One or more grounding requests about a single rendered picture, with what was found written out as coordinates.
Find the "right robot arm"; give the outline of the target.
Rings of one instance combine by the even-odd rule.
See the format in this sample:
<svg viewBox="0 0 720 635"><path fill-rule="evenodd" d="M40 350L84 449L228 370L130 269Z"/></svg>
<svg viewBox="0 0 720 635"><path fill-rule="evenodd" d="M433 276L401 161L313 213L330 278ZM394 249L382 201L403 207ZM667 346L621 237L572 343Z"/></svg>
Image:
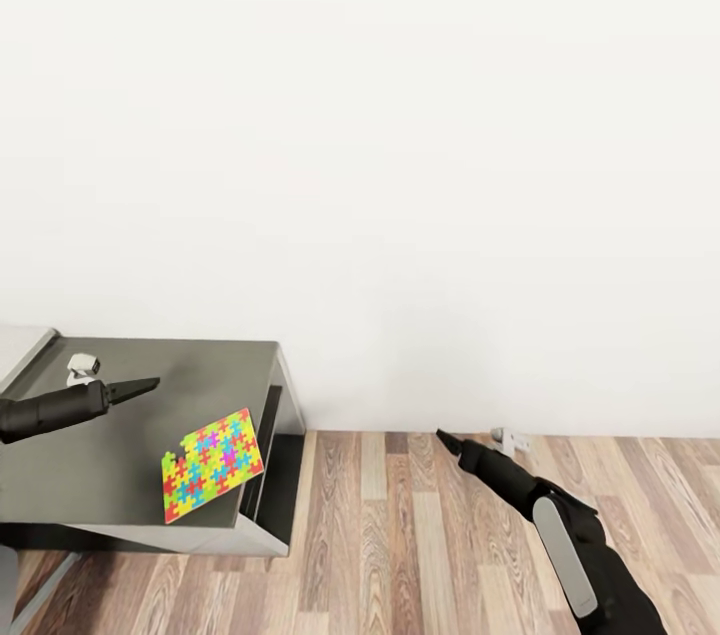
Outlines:
<svg viewBox="0 0 720 635"><path fill-rule="evenodd" d="M652 600L619 553L606 543L599 510L560 485L534 477L511 460L528 453L530 439L507 427L493 428L481 444L436 431L458 465L535 523L582 635L668 635Z"/></svg>

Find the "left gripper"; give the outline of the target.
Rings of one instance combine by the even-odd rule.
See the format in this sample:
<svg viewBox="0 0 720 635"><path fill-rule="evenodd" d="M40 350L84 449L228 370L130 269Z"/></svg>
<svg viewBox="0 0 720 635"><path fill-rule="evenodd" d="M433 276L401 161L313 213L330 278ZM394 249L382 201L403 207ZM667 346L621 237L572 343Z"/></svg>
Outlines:
<svg viewBox="0 0 720 635"><path fill-rule="evenodd" d="M93 380L82 386L41 394L37 400L37 420L42 434L82 424L108 414L109 404L138 395L160 384L160 377L117 382L105 386Z"/></svg>

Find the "jigsaw puzzle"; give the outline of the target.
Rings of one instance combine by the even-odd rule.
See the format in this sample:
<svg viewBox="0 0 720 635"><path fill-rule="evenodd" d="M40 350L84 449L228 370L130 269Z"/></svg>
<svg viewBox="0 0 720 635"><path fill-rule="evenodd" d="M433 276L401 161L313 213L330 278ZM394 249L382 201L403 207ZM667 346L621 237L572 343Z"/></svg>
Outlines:
<svg viewBox="0 0 720 635"><path fill-rule="evenodd" d="M200 508L263 473L249 410L245 408L181 442L188 452L162 459L166 522Z"/></svg>

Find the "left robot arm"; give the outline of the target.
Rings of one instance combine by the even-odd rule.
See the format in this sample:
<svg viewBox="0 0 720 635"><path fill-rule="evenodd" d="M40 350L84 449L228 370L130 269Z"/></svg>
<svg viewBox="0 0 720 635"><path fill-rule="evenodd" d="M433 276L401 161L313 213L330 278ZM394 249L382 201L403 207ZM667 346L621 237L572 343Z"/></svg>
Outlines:
<svg viewBox="0 0 720 635"><path fill-rule="evenodd" d="M0 398L0 441L6 445L40 433L82 424L108 414L109 404L138 395L160 384L160 377L117 382L105 386L92 377L101 363L89 354L74 354L67 366L71 371L69 388L55 390L39 397L14 401Z"/></svg>

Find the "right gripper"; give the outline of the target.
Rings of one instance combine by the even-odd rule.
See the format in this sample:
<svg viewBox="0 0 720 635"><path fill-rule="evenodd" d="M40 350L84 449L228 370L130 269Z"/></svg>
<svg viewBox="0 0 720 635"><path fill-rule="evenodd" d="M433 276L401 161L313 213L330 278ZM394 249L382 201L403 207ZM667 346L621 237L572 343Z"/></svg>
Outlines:
<svg viewBox="0 0 720 635"><path fill-rule="evenodd" d="M458 465L467 474L478 476L495 494L504 498L506 481L515 470L519 470L518 464L509 456L488 448L481 442L473 439L459 440L454 433L442 431L440 428L436 433L451 454L460 455Z"/></svg>

